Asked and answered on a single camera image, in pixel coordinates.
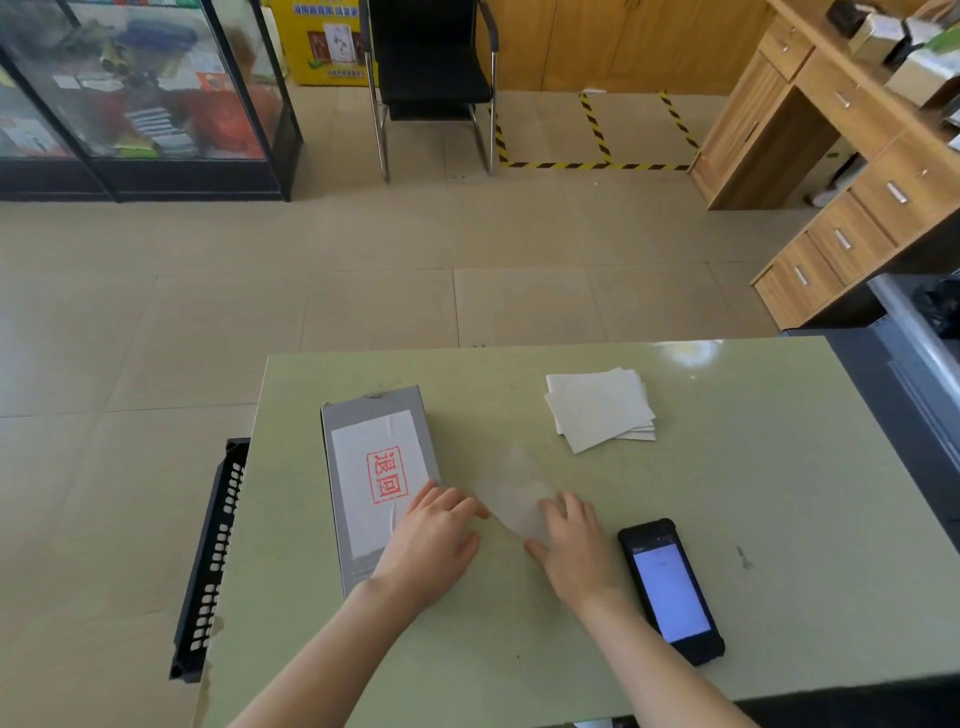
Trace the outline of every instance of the hand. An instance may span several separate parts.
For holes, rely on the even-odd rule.
[[[389,585],[411,619],[446,594],[480,547],[480,534],[464,530],[474,516],[490,517],[475,497],[428,480],[383,550],[372,579]]]
[[[546,571],[553,591],[578,617],[596,597],[619,594],[613,556],[589,503],[571,493],[561,493],[566,517],[554,500],[540,501],[550,531],[550,548],[527,539],[524,548]]]

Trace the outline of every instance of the tiled floor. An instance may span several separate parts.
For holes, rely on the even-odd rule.
[[[388,123],[388,186],[366,91],[292,90],[290,205],[0,206],[0,725],[189,724],[171,641],[269,353],[776,333],[747,282],[809,210],[706,213],[676,172],[490,179],[448,124]],[[674,103],[701,139],[723,106]],[[692,158],[656,97],[593,104],[615,160]],[[575,95],[501,119],[512,158],[601,160]]]

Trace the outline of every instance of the table surface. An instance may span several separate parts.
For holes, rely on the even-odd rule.
[[[659,439],[572,455],[544,376],[613,367],[640,372]],[[960,557],[822,338],[289,354],[267,366],[196,725],[227,725],[343,601],[321,406],[410,384],[445,484],[520,445],[611,537],[673,519],[727,642],[704,674],[731,698],[960,671]],[[519,538],[479,530],[350,725],[628,714]]]

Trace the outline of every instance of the red stamp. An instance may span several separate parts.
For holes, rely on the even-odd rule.
[[[368,452],[367,472],[374,505],[408,495],[407,474],[403,470],[400,448]]]

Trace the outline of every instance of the warning floor tape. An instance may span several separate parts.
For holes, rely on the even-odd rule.
[[[680,116],[680,113],[676,110],[676,107],[674,107],[673,102],[670,101],[670,97],[667,96],[665,91],[659,94],[659,96],[666,105],[670,115],[673,117],[674,124],[676,124],[676,126],[684,134],[687,144],[699,152],[700,145],[697,143],[696,139],[693,138],[693,135],[690,133],[690,129],[687,128]],[[614,162],[610,147],[607,146],[607,139],[603,136],[603,132],[600,129],[600,124],[597,121],[596,113],[594,113],[593,107],[590,105],[590,100],[586,93],[580,94],[580,105],[587,114],[587,121],[589,122],[590,128],[593,131],[593,136],[596,139],[597,146],[600,148],[600,154],[603,155],[604,161],[510,161],[510,155],[507,152],[507,142],[503,136],[503,130],[500,128],[498,120],[495,124],[495,128],[496,146],[497,153],[500,157],[500,165],[510,169],[632,169],[651,172],[685,172],[690,168],[690,164],[644,164],[640,162]]]

